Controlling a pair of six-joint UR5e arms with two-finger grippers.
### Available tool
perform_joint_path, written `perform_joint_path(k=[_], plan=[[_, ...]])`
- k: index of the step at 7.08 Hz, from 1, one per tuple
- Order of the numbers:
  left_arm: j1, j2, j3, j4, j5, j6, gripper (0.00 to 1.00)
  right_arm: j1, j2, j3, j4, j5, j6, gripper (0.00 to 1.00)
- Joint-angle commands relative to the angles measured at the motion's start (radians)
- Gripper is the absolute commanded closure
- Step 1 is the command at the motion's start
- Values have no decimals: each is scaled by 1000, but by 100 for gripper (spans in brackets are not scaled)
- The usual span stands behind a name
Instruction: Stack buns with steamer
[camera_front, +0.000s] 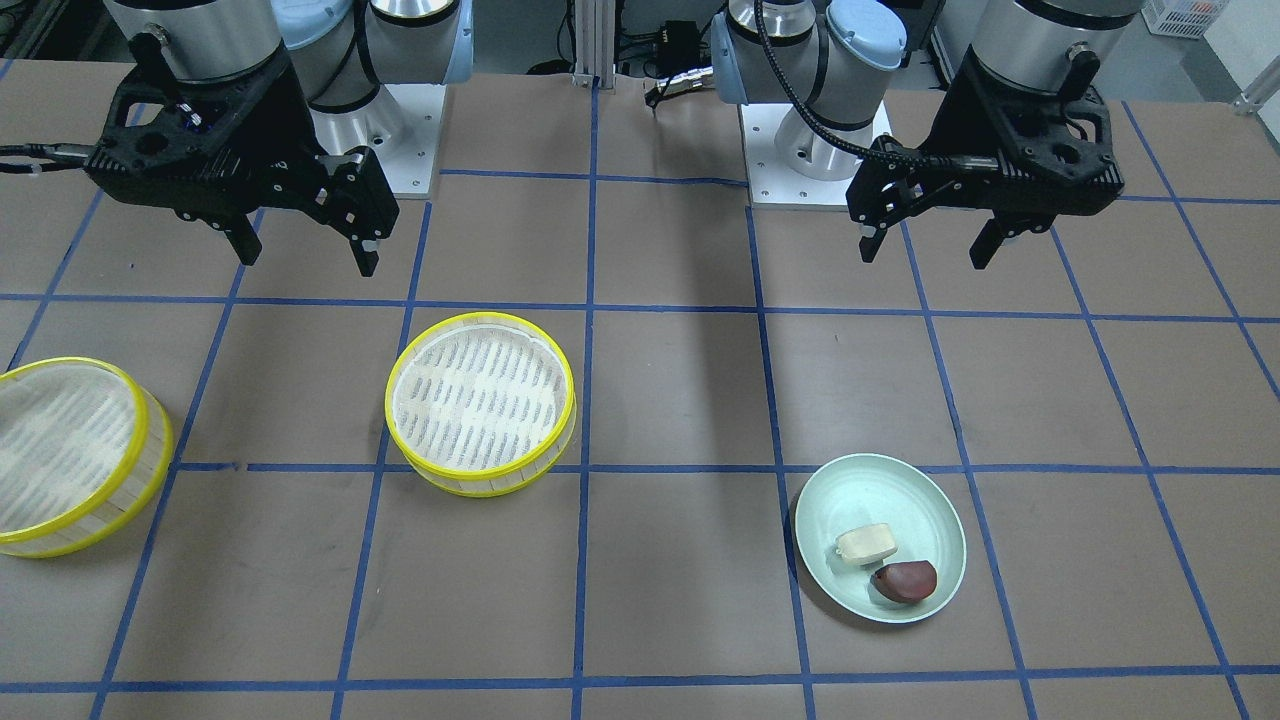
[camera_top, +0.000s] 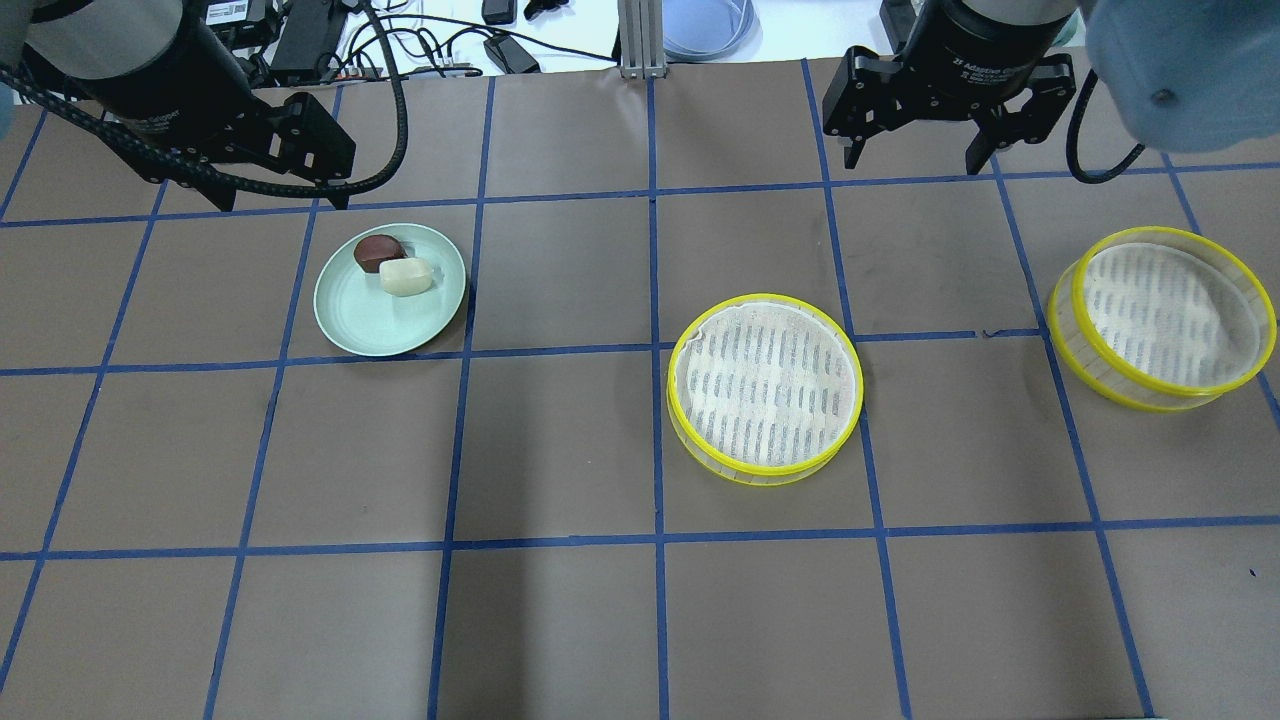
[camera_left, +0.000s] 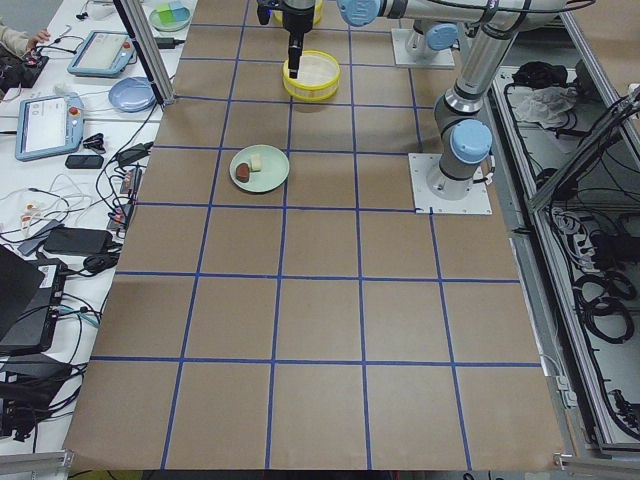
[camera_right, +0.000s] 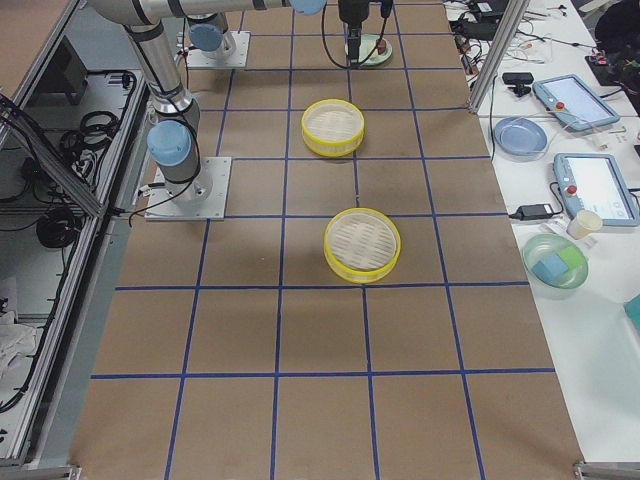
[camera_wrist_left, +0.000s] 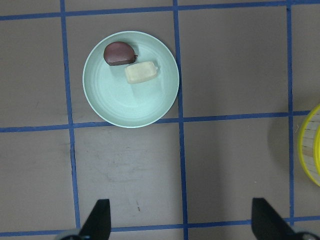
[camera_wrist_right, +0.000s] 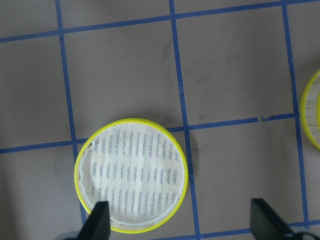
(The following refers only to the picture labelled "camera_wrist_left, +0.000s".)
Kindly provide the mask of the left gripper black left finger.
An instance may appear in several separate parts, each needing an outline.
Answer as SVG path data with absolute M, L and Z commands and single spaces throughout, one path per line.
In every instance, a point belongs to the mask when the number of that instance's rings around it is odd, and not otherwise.
M 111 209 L 109 199 L 99 199 L 84 225 L 77 240 L 108 240 L 111 234 Z

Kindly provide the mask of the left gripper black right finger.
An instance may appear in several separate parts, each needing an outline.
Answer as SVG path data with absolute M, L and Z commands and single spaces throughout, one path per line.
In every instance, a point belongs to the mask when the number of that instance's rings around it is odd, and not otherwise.
M 257 240 L 299 239 L 299 236 L 264 198 L 252 199 L 251 229 Z

